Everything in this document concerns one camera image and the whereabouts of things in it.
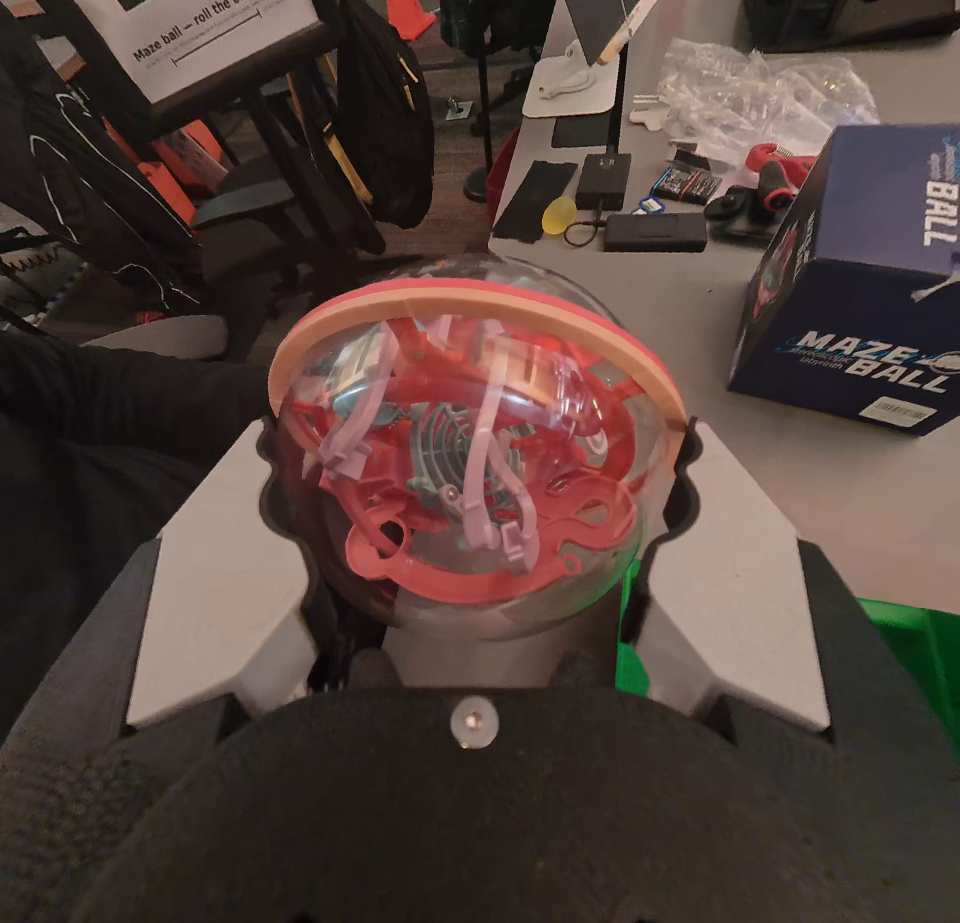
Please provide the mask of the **grey chair seat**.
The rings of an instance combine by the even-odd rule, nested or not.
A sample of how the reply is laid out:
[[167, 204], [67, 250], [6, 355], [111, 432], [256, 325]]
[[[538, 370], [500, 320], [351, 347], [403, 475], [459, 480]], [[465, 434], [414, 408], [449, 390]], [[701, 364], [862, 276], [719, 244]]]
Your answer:
[[83, 343], [109, 350], [152, 353], [181, 361], [209, 362], [222, 358], [230, 331], [219, 315], [194, 314], [156, 319], [116, 330]]

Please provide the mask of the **black rectangular mat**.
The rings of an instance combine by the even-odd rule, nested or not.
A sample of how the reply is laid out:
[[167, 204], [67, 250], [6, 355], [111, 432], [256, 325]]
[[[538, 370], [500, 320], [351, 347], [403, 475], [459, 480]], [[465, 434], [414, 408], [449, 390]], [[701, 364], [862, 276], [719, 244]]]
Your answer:
[[492, 237], [526, 245], [537, 243], [544, 235], [547, 207], [564, 195], [578, 168], [578, 163], [570, 161], [533, 161], [495, 222]]

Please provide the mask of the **clear red maze ball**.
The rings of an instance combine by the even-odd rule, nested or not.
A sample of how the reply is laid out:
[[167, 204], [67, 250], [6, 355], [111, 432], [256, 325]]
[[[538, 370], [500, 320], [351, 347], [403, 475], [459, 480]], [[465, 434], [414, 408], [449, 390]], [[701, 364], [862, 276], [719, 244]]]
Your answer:
[[689, 418], [575, 281], [417, 265], [317, 305], [269, 370], [283, 487], [328, 586], [396, 629], [529, 636], [638, 557]]

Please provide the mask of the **white paper sign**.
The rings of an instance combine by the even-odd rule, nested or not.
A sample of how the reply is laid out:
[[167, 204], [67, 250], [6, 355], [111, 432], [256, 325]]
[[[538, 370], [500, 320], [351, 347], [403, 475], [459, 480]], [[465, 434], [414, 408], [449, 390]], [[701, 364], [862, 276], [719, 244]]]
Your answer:
[[318, 26], [312, 0], [73, 0], [152, 104]]

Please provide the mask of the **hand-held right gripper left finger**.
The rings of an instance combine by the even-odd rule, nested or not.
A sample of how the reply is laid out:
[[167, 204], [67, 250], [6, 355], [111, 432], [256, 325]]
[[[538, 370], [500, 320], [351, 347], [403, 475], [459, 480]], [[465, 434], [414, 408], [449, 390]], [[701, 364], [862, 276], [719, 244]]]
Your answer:
[[252, 422], [159, 533], [126, 723], [220, 697], [257, 718], [305, 698], [319, 654], [302, 550], [270, 524], [269, 426]]

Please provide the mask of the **black power bank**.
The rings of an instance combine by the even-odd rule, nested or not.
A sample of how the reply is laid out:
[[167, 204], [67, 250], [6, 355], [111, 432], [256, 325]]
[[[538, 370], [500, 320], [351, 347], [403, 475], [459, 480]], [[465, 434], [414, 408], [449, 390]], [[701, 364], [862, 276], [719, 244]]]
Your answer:
[[699, 212], [617, 213], [603, 233], [606, 253], [701, 253], [708, 239], [707, 221]]

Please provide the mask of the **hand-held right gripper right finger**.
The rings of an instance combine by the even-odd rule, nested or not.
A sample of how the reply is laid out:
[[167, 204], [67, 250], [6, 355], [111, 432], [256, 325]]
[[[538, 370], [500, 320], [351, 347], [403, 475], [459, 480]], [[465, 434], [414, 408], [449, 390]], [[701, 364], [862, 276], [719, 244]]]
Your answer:
[[689, 424], [664, 521], [621, 624], [646, 697], [692, 720], [732, 698], [826, 731], [797, 530], [704, 421]]

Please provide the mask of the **orange traffic cone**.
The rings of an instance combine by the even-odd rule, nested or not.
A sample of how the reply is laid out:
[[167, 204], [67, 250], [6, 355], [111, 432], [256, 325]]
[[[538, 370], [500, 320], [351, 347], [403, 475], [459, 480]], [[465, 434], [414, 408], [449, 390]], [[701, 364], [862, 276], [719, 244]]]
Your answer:
[[428, 12], [421, 0], [386, 0], [388, 20], [405, 42], [419, 39], [438, 23], [435, 12]]

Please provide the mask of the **person's left forearm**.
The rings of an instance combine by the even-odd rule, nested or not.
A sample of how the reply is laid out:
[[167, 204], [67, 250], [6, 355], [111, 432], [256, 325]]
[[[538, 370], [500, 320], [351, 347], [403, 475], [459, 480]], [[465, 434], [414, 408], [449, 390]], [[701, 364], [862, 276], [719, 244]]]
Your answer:
[[130, 557], [269, 413], [256, 365], [2, 332], [2, 740]]

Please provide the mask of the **small black mount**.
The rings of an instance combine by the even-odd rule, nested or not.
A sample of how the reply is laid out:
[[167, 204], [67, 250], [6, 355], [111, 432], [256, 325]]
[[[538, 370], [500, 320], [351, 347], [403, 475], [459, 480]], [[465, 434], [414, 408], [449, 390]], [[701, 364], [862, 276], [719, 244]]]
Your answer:
[[707, 222], [723, 223], [749, 219], [757, 200], [757, 189], [747, 185], [730, 185], [726, 192], [711, 199], [703, 207]]

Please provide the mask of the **black office chair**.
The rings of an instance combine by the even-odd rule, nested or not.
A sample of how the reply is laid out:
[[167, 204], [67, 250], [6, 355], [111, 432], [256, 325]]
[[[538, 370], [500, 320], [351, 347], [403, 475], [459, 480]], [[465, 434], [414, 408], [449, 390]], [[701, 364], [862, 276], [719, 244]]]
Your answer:
[[195, 210], [204, 281], [234, 274], [290, 274], [303, 261], [304, 234], [290, 216], [296, 198], [269, 155], [234, 166], [219, 192]]

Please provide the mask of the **small black box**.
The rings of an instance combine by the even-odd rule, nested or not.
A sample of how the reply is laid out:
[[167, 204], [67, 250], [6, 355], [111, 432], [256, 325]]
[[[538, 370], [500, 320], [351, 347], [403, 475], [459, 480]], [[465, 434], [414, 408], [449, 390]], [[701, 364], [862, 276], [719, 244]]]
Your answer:
[[624, 206], [632, 154], [587, 154], [582, 163], [574, 201], [578, 212], [619, 213]]

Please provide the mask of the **large black device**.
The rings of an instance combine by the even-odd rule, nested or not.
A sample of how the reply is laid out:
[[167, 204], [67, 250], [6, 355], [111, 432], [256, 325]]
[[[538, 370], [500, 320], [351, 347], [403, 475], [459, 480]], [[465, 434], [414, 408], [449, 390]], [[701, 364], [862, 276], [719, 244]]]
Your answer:
[[958, 0], [741, 0], [762, 53], [816, 53], [953, 34]]

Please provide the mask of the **black backpack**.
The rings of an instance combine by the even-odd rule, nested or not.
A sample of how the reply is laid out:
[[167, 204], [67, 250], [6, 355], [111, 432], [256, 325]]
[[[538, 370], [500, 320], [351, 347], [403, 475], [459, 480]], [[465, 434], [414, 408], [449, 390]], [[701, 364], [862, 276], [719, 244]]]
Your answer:
[[435, 134], [412, 47], [366, 0], [342, 0], [337, 137], [375, 221], [418, 227], [433, 200]]

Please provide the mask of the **black stand pole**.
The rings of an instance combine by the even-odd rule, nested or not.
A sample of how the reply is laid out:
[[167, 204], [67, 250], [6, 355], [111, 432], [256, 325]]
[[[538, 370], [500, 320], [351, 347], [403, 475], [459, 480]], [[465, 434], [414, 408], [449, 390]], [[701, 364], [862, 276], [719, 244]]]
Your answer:
[[623, 102], [625, 99], [626, 74], [629, 47], [624, 47], [618, 54], [618, 66], [616, 77], [616, 88], [614, 101], [608, 111], [608, 126], [606, 134], [606, 153], [617, 154], [619, 152], [619, 138], [623, 117]]

